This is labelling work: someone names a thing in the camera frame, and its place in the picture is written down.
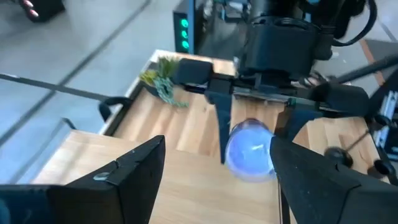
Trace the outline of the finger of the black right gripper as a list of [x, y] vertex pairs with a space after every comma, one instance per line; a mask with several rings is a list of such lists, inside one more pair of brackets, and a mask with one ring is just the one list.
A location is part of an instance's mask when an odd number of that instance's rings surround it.
[[323, 113], [317, 104], [300, 103], [295, 98], [285, 102], [284, 109], [277, 116], [274, 134], [280, 138], [293, 141], [307, 122], [321, 118]]
[[229, 139], [232, 96], [230, 93], [206, 90], [205, 97], [209, 104], [215, 106], [219, 127], [220, 162], [224, 164], [226, 160], [226, 146]]

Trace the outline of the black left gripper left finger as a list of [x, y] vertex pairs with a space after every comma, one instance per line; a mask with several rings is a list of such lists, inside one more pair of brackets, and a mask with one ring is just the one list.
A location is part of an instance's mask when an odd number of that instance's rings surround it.
[[148, 223], [164, 163], [156, 136], [67, 185], [2, 185], [1, 223]]

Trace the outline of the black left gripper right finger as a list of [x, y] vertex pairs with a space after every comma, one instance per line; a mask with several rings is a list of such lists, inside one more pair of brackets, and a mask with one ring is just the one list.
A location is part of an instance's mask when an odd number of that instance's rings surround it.
[[397, 224], [397, 187], [285, 139], [270, 155], [297, 223]]

